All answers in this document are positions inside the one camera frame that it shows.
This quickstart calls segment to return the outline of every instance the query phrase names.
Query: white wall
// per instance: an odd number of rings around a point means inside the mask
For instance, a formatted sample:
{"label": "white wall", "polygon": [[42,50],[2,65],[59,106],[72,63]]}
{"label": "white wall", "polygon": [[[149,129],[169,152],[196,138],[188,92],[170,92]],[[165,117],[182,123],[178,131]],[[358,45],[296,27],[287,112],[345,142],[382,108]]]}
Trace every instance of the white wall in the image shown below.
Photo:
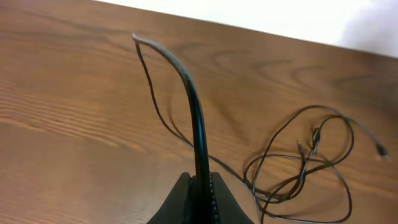
{"label": "white wall", "polygon": [[398,58],[398,0],[99,0]]}

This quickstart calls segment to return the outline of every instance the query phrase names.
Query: black object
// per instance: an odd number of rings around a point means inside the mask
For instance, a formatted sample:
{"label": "black object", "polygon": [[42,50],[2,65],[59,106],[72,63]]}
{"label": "black object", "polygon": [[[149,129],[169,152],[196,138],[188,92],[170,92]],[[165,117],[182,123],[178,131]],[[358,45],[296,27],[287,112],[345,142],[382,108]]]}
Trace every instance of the black object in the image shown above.
{"label": "black object", "polygon": [[[207,146],[206,146],[206,135],[205,135],[205,126],[203,121],[203,115],[201,111],[200,100],[198,98],[197,92],[195,90],[192,79],[187,71],[187,69],[178,61],[178,59],[167,51],[165,48],[153,42],[151,40],[146,40],[137,37],[133,34],[133,39],[136,41],[136,49],[138,56],[141,60],[142,66],[144,67],[149,87],[150,93],[152,96],[152,101],[154,102],[154,106],[156,112],[163,123],[163,125],[177,138],[181,141],[187,143],[189,146],[194,148],[195,151],[195,170],[196,176],[190,177],[188,173],[183,173],[174,188],[172,189],[169,196],[166,198],[164,204],[161,206],[159,211],[149,220],[149,224],[158,224],[158,223],[252,223],[250,219],[244,214],[244,212],[240,209],[238,203],[235,201],[231,192],[227,188],[226,184],[223,182],[221,176],[214,172],[210,173],[209,171],[209,162],[208,158],[217,162],[223,168],[225,168],[231,175],[237,178],[240,183],[242,183],[249,191],[252,193],[254,197],[254,201],[261,211],[261,223],[264,221],[264,215],[268,215],[272,218],[278,218],[283,220],[290,220],[300,223],[341,223],[346,221],[352,212],[352,201],[351,194],[349,192],[349,188],[347,183],[345,182],[343,176],[338,172],[335,168],[335,165],[339,164],[343,160],[345,160],[354,146],[354,132],[351,127],[351,123],[359,126],[368,136],[375,142],[376,149],[380,156],[387,157],[388,152],[384,146],[380,143],[380,141],[373,135],[372,132],[368,128],[366,128],[361,123],[343,116],[338,110],[331,108],[329,106],[322,105],[312,105],[306,106],[296,113],[292,115],[292,117],[273,135],[270,142],[268,143],[265,152],[262,156],[259,156],[253,159],[249,165],[246,167],[244,171],[243,178],[240,177],[232,168],[227,166],[225,163],[221,162],[219,159],[209,156],[207,154]],[[139,44],[144,44],[149,46],[150,48],[156,50],[160,53],[164,58],[166,58],[176,69],[178,74],[180,75],[185,90],[188,95],[188,100],[190,104],[191,117],[192,117],[192,128],[193,128],[193,142],[190,143],[180,132],[178,134],[171,130],[171,128],[166,124],[162,115],[159,112],[159,108],[156,103],[154,90],[152,86],[152,82],[150,80],[149,72],[144,62],[144,59],[141,54],[141,50]],[[309,109],[323,109],[333,114],[329,115],[325,118],[319,128],[315,128],[312,132],[312,146],[309,154],[306,156],[305,151],[303,150],[303,146],[297,143],[298,151],[300,156],[290,156],[283,154],[268,154],[269,149],[271,148],[272,143],[275,138],[281,133],[286,126],[290,124],[298,115],[303,113]],[[321,140],[321,131],[325,125],[325,123],[332,119],[341,119],[346,124],[351,136],[351,144],[349,145],[348,150],[343,154],[340,158],[336,158],[332,161],[329,161],[326,158],[322,159],[314,159],[312,158],[318,151],[318,145]],[[256,188],[256,180],[260,171],[260,168],[266,157],[283,157],[287,159],[300,159],[302,161],[302,166],[300,168],[299,175],[291,177],[283,182],[281,182],[273,192],[266,192],[264,190]],[[250,182],[247,178],[247,173],[249,168],[256,162],[260,161],[259,165],[256,168],[256,173],[252,182]],[[312,169],[307,170],[307,166],[309,162],[318,162],[321,165],[316,166]],[[287,200],[291,200],[295,198],[303,189],[305,184],[305,177],[316,171],[332,168],[337,177],[340,179],[341,183],[344,185],[347,196],[348,196],[348,213],[345,217],[333,221],[333,222],[317,222],[311,220],[301,220],[296,218],[291,218],[291,215],[277,215],[267,211],[267,207],[272,203],[282,203]],[[287,184],[295,181],[294,186],[285,194],[278,194],[278,191],[283,189]]]}

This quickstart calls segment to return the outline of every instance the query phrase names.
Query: black cable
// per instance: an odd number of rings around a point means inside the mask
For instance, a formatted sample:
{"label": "black cable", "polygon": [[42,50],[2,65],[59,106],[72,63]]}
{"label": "black cable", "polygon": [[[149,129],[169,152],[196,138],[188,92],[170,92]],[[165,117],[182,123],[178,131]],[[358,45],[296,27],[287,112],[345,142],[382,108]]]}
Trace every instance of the black cable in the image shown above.
{"label": "black cable", "polygon": [[[141,54],[141,50],[139,48],[139,43],[140,40],[137,39],[136,36],[133,36],[133,39],[136,41],[136,48],[137,48],[137,53],[139,56],[139,59],[142,63],[142,66],[144,67],[144,71],[146,74],[146,77],[148,79],[148,83],[149,83],[149,88],[150,88],[150,94],[152,96],[152,101],[154,103],[155,109],[156,109],[156,113],[158,115],[158,117],[160,118],[161,122],[163,123],[163,125],[167,128],[167,130],[169,130],[175,137],[179,138],[179,140],[185,142],[186,144],[188,144],[190,147],[194,147],[194,145],[188,141],[184,136],[182,136],[181,134],[177,134],[175,131],[173,131],[168,125],[167,123],[164,121],[160,111],[159,111],[159,107],[157,106],[157,102],[156,102],[156,98],[155,98],[155,93],[153,90],[153,86],[152,86],[152,82],[150,80],[150,76],[149,76],[149,72],[148,69],[146,67],[145,61],[142,57]],[[152,47],[153,49],[156,50],[156,43],[152,42],[152,44],[155,44],[155,46],[153,45],[149,45],[150,47]],[[176,67],[176,65],[173,64],[173,61],[168,60],[178,71],[178,68]],[[302,148],[302,146],[297,143],[297,147],[298,147],[298,151],[300,153],[300,156],[290,156],[290,155],[284,155],[284,154],[268,154],[269,149],[271,148],[272,143],[274,142],[275,138],[301,113],[303,113],[306,110],[309,109],[314,109],[314,108],[318,108],[318,109],[323,109],[323,110],[327,110],[329,112],[332,112],[331,115],[329,115],[327,118],[325,118],[321,124],[319,128],[315,128],[313,133],[312,133],[312,148],[311,151],[309,152],[308,156],[305,156],[304,150]],[[320,143],[321,140],[321,133],[322,133],[322,129],[325,125],[325,123],[331,119],[342,119],[345,123],[345,125],[347,126],[349,133],[350,133],[350,145],[348,150],[346,151],[346,153],[341,156],[339,159],[335,159],[334,161],[329,161],[326,158],[323,158],[323,160],[321,159],[314,159],[312,158],[313,155],[315,155],[318,152],[318,145]],[[271,140],[269,141],[266,150],[264,151],[262,156],[259,156],[255,159],[253,159],[248,166],[246,167],[243,177],[241,177],[237,172],[235,172],[232,168],[230,168],[228,165],[226,165],[224,162],[220,161],[219,159],[209,155],[208,157],[215,161],[216,163],[218,163],[222,168],[224,168],[226,171],[228,171],[233,177],[237,178],[239,180],[240,183],[242,183],[249,191],[250,193],[252,193],[253,197],[254,197],[254,201],[257,205],[257,207],[259,208],[259,210],[261,211],[262,215],[261,215],[261,223],[264,223],[264,216],[268,215],[272,218],[278,218],[278,219],[282,219],[282,220],[290,220],[290,221],[294,221],[294,222],[300,222],[300,223],[342,223],[344,221],[346,221],[352,213],[352,209],[353,209],[353,205],[352,205],[352,200],[351,200],[351,194],[349,192],[349,187],[347,185],[347,183],[345,182],[342,174],[335,168],[335,166],[337,164],[339,164],[340,162],[344,161],[349,154],[351,153],[353,147],[354,147],[354,131],[353,128],[351,126],[352,124],[355,124],[357,126],[359,126],[366,134],[368,134],[368,136],[375,142],[376,144],[376,149],[379,153],[379,155],[386,157],[388,156],[387,150],[385,147],[382,146],[381,142],[378,140],[377,137],[375,137],[375,135],[373,135],[372,132],[370,132],[370,130],[365,127],[364,125],[362,125],[361,123],[343,116],[338,110],[329,107],[329,106],[322,106],[322,105],[312,105],[312,106],[306,106],[302,109],[299,109],[271,138]],[[273,192],[267,192],[265,190],[261,190],[258,189],[256,187],[256,182],[257,182],[257,178],[260,172],[260,169],[264,163],[265,158],[267,157],[282,157],[282,158],[286,158],[286,159],[300,159],[302,161],[302,165],[299,171],[299,174],[291,177],[287,180],[282,181],[280,184],[278,184],[278,187],[273,191]],[[253,180],[252,182],[250,182],[248,180],[248,171],[250,169],[250,167],[256,163],[257,161],[260,161],[259,165],[257,166],[256,169],[256,173],[254,174]],[[318,162],[318,163],[322,163],[322,165],[316,166],[312,169],[307,170],[307,166],[309,164],[309,162]],[[340,182],[343,184],[344,188],[346,189],[347,192],[347,197],[348,197],[348,212],[345,215],[345,217],[337,220],[337,221],[333,221],[333,222],[317,222],[317,221],[311,221],[311,220],[302,220],[302,219],[296,219],[296,218],[289,218],[291,215],[277,215],[277,214],[273,214],[271,212],[267,211],[267,207],[270,203],[282,203],[284,201],[287,200],[292,200],[293,198],[295,198],[303,189],[304,185],[305,185],[305,178],[307,175],[313,174],[316,171],[320,171],[322,169],[326,169],[326,168],[331,168],[336,176],[339,178]],[[287,184],[291,183],[295,181],[294,186],[286,193],[286,194],[278,194],[278,191],[280,191],[281,189],[283,189]]]}

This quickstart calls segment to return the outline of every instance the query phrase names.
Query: brown wooden tabletop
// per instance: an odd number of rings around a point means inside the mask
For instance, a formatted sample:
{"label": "brown wooden tabletop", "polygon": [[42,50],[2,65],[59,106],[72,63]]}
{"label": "brown wooden tabletop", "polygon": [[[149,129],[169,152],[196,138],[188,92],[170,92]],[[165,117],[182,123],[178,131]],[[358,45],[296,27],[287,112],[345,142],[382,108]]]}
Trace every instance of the brown wooden tabletop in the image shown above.
{"label": "brown wooden tabletop", "polygon": [[[392,158],[380,161],[354,129],[354,150],[337,166],[353,196],[347,223],[397,223],[397,59],[83,0],[0,1],[0,223],[146,223],[179,175],[194,174],[192,150],[155,113],[133,32],[187,66],[208,152],[240,174],[303,106],[334,106],[364,123]],[[178,75],[153,50],[143,51],[161,112],[191,139]],[[297,140],[308,141],[324,115],[305,113],[271,150],[297,153]],[[332,158],[346,144],[346,128],[335,121],[324,132],[320,153]],[[267,189],[299,168],[300,161],[268,159],[258,185]],[[213,161],[210,169],[259,223],[250,193]],[[333,221],[345,216],[347,201],[324,170],[270,211]]]}

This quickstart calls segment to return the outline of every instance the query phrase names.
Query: wooden surface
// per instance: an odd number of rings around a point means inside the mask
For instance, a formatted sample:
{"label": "wooden surface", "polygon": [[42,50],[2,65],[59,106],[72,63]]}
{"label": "wooden surface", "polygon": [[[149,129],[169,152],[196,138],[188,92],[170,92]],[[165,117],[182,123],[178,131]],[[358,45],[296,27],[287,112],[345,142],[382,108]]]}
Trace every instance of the wooden surface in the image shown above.
{"label": "wooden surface", "polygon": [[[194,174],[192,150],[155,113],[133,31],[169,48],[191,71],[209,153],[239,173],[303,106],[334,106],[366,124],[392,159],[381,162],[355,129],[354,151],[338,166],[353,194],[347,223],[396,223],[398,60],[79,0],[0,1],[0,223],[145,223],[179,175]],[[192,138],[178,75],[155,52],[144,53],[161,112]],[[323,115],[294,121],[272,151],[296,153],[296,141],[308,141]],[[330,123],[320,153],[336,156],[346,138],[342,122]],[[266,160],[259,186],[297,174],[299,165]],[[210,169],[258,223],[247,190],[214,162]],[[332,221],[345,215],[346,203],[325,170],[308,176],[297,199],[270,211]]]}

